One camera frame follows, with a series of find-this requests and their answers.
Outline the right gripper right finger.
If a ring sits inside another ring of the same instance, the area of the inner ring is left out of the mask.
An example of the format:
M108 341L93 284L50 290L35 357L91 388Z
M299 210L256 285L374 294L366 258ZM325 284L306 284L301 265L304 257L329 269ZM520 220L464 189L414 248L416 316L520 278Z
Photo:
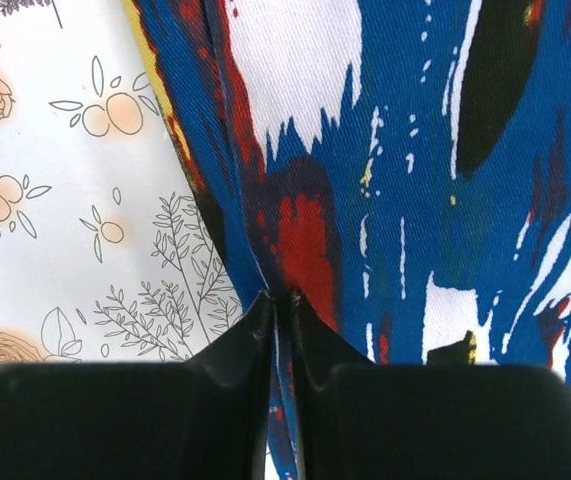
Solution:
M571 479L571 393L530 366L378 365L291 298L302 479Z

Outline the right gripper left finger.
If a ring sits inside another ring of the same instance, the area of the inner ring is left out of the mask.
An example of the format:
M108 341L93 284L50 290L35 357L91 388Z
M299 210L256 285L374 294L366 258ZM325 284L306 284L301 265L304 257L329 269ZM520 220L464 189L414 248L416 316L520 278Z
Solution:
M176 363L0 366L0 479L260 479L273 301Z

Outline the blue patterned trousers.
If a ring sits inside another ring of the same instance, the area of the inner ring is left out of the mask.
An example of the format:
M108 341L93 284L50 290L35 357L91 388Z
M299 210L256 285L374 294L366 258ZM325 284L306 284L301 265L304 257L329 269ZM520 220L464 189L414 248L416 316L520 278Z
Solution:
M128 1L241 302L571 391L571 1ZM571 479L571 441L534 479Z

